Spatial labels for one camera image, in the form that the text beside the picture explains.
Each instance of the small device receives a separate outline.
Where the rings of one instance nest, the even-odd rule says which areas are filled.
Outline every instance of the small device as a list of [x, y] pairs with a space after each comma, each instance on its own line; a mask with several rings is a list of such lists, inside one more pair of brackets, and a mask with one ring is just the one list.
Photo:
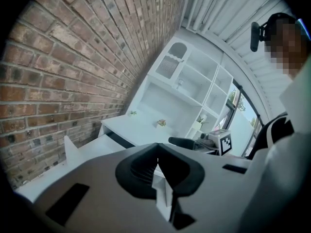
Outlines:
[[269, 17], [268, 21], [262, 24], [261, 26], [256, 23], [252, 22], [251, 26], [251, 51], [256, 52], [258, 49], [259, 41], [266, 41], [270, 39], [270, 32], [269, 29], [271, 25], [275, 23], [278, 19], [287, 18], [290, 23], [295, 23], [295, 18], [289, 16], [285, 13], [276, 13]]
[[218, 155], [222, 156], [232, 150], [231, 131], [216, 130], [208, 133], [209, 140], [212, 140], [218, 148]]

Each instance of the white wall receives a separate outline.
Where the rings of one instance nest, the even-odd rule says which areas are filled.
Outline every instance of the white wall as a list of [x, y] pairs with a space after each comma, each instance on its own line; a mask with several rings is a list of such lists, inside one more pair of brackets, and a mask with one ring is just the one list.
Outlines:
[[229, 130], [231, 131], [232, 142], [232, 150], [229, 153], [241, 156], [254, 131], [254, 128], [238, 109], [233, 117]]
[[250, 100], [254, 104], [256, 110], [261, 116], [264, 124], [269, 122], [268, 114], [262, 104], [262, 101], [258, 95], [258, 92], [249, 81], [248, 77], [241, 70], [241, 68], [220, 48], [203, 38], [200, 35], [194, 34], [184, 28], [181, 28], [176, 34], [176, 37], [193, 44], [194, 47], [200, 49], [208, 56], [210, 56], [217, 63], [221, 63], [222, 66], [233, 76], [233, 78], [243, 87], [245, 93], [249, 96]]

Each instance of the black slot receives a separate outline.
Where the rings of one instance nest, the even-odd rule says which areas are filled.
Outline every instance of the black slot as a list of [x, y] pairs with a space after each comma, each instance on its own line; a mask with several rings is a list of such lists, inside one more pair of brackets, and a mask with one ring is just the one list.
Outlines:
[[74, 184], [49, 210], [47, 210], [45, 215], [56, 223], [64, 226], [88, 189], [89, 186], [87, 185], [79, 183]]
[[244, 167], [234, 166], [234, 165], [230, 165], [230, 164], [224, 165], [223, 168], [230, 170], [232, 172], [241, 173], [241, 174], [244, 174], [247, 171], [247, 169]]
[[121, 136], [117, 135], [113, 131], [106, 134], [109, 138], [114, 140], [116, 143], [124, 147], [125, 149], [130, 149], [132, 147], [135, 147], [133, 144], [129, 143], [128, 141], [124, 140]]

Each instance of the plant pot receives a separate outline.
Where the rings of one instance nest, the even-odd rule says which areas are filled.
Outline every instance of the plant pot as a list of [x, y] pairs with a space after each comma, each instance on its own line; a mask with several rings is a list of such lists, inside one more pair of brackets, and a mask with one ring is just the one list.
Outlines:
[[202, 124], [198, 121], [195, 121], [194, 124], [193, 124], [193, 128], [195, 130], [201, 130], [201, 127], [202, 127]]

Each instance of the white table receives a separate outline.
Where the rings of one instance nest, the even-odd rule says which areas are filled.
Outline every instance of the white table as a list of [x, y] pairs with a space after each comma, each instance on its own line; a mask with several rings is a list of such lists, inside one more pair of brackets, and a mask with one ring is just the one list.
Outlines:
[[134, 146], [151, 143], [169, 143], [169, 135], [163, 129], [142, 124], [135, 117], [127, 115], [102, 120], [102, 125], [122, 137]]

